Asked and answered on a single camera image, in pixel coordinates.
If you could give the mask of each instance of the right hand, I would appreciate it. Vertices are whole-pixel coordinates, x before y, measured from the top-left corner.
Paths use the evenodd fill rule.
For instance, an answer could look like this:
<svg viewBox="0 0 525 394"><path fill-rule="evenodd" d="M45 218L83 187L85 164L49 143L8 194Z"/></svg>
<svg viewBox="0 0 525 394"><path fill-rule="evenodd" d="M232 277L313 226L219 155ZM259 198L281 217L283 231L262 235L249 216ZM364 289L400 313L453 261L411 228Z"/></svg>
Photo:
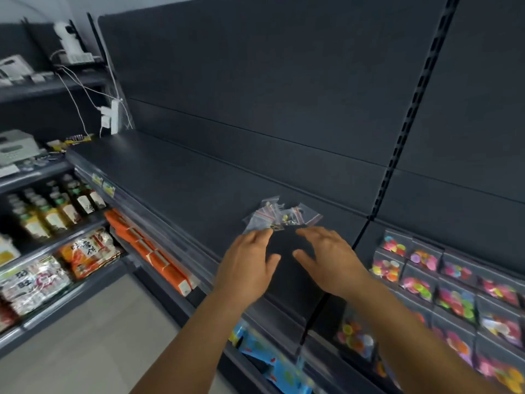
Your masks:
<svg viewBox="0 0 525 394"><path fill-rule="evenodd" d="M295 250L293 257L324 291L348 301L358 287L371 279L351 246L336 231L310 227L298 229L297 234L312 244L316 260L304 250Z"/></svg>

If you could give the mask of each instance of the store aisle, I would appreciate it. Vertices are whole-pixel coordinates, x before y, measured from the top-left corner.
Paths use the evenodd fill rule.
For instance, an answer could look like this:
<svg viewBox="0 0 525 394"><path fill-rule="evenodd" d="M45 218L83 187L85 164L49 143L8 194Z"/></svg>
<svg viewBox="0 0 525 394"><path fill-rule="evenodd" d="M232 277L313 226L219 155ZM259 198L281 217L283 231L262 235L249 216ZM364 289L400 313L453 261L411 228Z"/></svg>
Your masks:
<svg viewBox="0 0 525 394"><path fill-rule="evenodd" d="M128 276L0 359L3 394L127 394L178 329ZM217 373L211 394L235 394Z"/></svg>

